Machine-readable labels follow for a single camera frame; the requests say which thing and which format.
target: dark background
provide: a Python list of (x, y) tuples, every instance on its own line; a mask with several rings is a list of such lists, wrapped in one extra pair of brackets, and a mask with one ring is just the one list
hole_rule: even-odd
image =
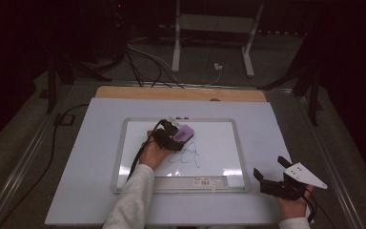
[[(99, 35), (94, 24), (105, 23), (109, 16), (103, 12), (106, 1), (94, 2), (97, 9), (89, 0), (0, 1), (0, 131), (34, 92), (32, 80), (47, 70), (47, 49), (52, 44), (78, 60), (94, 61), (95, 50), (100, 49), (100, 44), (92, 43), (92, 36)], [(185, 0), (182, 11), (255, 13), (249, 1), (212, 2)], [(128, 22), (153, 38), (163, 35), (159, 24), (168, 27), (174, 22), (174, 1), (120, 3)], [(366, 162), (366, 1), (267, 1), (259, 29), (262, 34), (305, 36), (290, 71), (318, 61), (321, 86), (328, 90)]]

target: white table surface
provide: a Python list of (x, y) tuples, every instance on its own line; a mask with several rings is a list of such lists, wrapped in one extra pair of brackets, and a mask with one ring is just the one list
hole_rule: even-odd
[(259, 193), (254, 167), (267, 179), (281, 180), (277, 157), (291, 161), (268, 102), (210, 102), (93, 98), (58, 185), (46, 224), (102, 224), (118, 195), (112, 172), (126, 118), (231, 118), (236, 122), (251, 182), (248, 193), (154, 194), (149, 225), (278, 223), (273, 197)]

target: label sticker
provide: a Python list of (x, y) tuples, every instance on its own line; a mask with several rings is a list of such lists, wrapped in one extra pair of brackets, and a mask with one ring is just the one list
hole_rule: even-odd
[(211, 179), (209, 177), (195, 177), (194, 186), (211, 186)]

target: white sleeve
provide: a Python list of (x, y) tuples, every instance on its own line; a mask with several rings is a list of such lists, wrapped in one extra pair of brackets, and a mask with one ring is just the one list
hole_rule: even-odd
[(144, 228), (153, 196), (153, 169), (139, 164), (123, 188), (103, 228)]
[(310, 229), (310, 225), (306, 218), (284, 219), (279, 224), (280, 229)]

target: whiteboard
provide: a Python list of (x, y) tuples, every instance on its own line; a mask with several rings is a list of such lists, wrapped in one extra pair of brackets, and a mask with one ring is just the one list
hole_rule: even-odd
[[(122, 191), (132, 162), (147, 131), (159, 119), (126, 119), (123, 124), (112, 191)], [(182, 119), (194, 130), (183, 149), (168, 156), (154, 171), (156, 193), (247, 192), (250, 182), (242, 162), (242, 152), (231, 119)]]

